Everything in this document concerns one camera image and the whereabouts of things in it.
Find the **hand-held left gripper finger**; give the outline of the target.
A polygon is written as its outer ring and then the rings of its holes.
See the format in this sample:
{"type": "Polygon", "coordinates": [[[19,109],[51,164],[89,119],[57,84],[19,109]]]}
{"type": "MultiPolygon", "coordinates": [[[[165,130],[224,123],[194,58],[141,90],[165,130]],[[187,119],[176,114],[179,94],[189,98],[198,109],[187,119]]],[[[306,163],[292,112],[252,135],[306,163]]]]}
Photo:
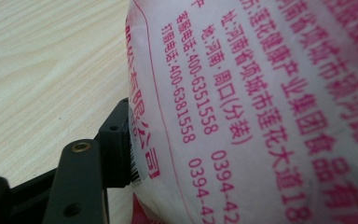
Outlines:
{"type": "Polygon", "coordinates": [[[129,99],[124,98],[100,127],[95,140],[102,157],[103,183],[107,188],[124,188],[131,182],[131,140],[129,99]]]}

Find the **pink and white plastic bag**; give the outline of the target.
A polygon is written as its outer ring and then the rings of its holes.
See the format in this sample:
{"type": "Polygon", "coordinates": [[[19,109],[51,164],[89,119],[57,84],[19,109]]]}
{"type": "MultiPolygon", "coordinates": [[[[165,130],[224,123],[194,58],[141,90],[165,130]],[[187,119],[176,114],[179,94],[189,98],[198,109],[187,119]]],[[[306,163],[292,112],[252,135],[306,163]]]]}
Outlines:
{"type": "Polygon", "coordinates": [[[358,0],[130,0],[154,224],[358,224],[358,0]]]}

